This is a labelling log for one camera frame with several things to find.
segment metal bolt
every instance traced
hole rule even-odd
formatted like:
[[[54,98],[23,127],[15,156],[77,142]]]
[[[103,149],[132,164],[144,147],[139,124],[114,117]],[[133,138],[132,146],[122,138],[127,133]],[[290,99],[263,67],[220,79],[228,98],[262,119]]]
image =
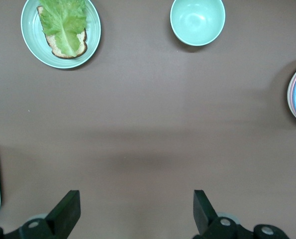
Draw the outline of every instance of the metal bolt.
[[[230,226],[231,225],[231,222],[228,220],[228,219],[226,219],[226,218],[223,218],[223,219],[221,219],[221,224],[223,225],[223,226]]]
[[[262,227],[262,232],[267,234],[267,235],[273,235],[274,234],[274,231],[269,227]]]
[[[28,227],[29,228],[34,228],[34,227],[36,227],[36,226],[38,226],[38,222],[32,222],[32,223],[30,223],[29,225],[28,225]]]

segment bread slice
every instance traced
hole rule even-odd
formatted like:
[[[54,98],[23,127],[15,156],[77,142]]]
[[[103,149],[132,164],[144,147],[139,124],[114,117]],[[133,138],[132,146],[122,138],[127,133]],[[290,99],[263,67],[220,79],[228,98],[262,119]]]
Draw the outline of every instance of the bread slice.
[[[41,13],[42,13],[42,11],[43,11],[43,6],[38,6],[37,7],[37,11],[38,11],[38,15],[40,16]],[[80,41],[80,45],[79,45],[78,50],[76,51],[76,57],[74,57],[74,56],[68,56],[68,55],[63,54],[61,52],[61,50],[56,45],[55,35],[50,35],[50,36],[45,35],[45,37],[46,37],[46,41],[47,41],[48,45],[52,48],[52,53],[55,56],[59,57],[59,58],[73,59],[73,58],[76,58],[76,57],[79,57],[79,56],[83,55],[87,51],[87,44],[86,44],[87,34],[86,34],[86,29],[82,33],[77,34],[77,37],[78,37],[78,39]]]

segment tabletop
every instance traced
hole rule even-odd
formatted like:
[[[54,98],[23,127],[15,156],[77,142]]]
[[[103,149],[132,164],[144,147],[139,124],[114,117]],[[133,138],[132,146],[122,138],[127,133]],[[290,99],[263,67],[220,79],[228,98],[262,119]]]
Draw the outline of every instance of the tabletop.
[[[25,0],[0,0],[0,226],[79,190],[69,238],[189,239],[193,191],[296,238],[296,1],[223,0],[212,43],[180,42],[172,0],[92,0],[100,43],[57,69],[27,48]]]

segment lettuce leaf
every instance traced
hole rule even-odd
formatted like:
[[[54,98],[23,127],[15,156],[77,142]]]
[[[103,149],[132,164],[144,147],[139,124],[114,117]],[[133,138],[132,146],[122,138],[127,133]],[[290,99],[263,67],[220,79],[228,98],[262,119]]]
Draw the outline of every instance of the lettuce leaf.
[[[40,21],[45,35],[55,35],[63,54],[76,56],[80,42],[77,34],[86,28],[85,0],[39,0],[43,6]]]

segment mint green plate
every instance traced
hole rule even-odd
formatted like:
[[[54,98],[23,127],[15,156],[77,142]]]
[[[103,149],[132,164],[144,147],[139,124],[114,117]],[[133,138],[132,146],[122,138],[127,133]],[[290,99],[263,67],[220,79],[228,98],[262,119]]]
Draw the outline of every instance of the mint green plate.
[[[170,22],[180,41],[191,46],[203,46],[222,32],[225,8],[221,0],[175,0]]]
[[[101,25],[99,15],[92,2],[85,0],[85,3],[87,15],[87,51],[74,59],[61,59],[53,55],[51,47],[47,44],[37,12],[37,7],[40,5],[39,1],[27,0],[20,20],[21,30],[28,49],[37,59],[55,68],[68,69],[80,66],[91,58],[99,45]]]

